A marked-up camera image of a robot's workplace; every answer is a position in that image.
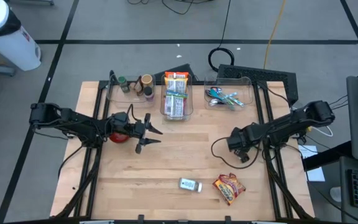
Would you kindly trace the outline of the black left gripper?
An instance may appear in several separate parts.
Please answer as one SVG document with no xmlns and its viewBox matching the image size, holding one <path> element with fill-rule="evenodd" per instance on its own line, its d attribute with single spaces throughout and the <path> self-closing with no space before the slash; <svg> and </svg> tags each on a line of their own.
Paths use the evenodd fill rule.
<svg viewBox="0 0 358 224">
<path fill-rule="evenodd" d="M 155 128 L 150 121 L 151 114 L 146 113 L 144 122 L 136 121 L 131 123 L 129 121 L 129 115 L 125 112 L 116 113 L 111 116 L 109 120 L 110 131 L 109 139 L 116 143 L 122 143 L 129 138 L 139 139 L 136 145 L 135 152 L 140 154 L 142 146 L 148 144 L 160 143 L 160 140 L 145 138 L 145 132 L 148 130 L 151 133 L 162 134 L 157 128 Z"/>
</svg>

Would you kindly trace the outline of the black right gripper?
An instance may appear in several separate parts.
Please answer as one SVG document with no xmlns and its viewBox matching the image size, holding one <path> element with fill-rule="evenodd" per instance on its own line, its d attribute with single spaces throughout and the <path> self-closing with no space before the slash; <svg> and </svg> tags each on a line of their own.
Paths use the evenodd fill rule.
<svg viewBox="0 0 358 224">
<path fill-rule="evenodd" d="M 260 141 L 260 129 L 258 124 L 250 124 L 242 129 L 234 128 L 226 139 L 230 152 L 233 152 L 242 163 L 249 160 L 248 152 L 252 146 Z"/>
</svg>

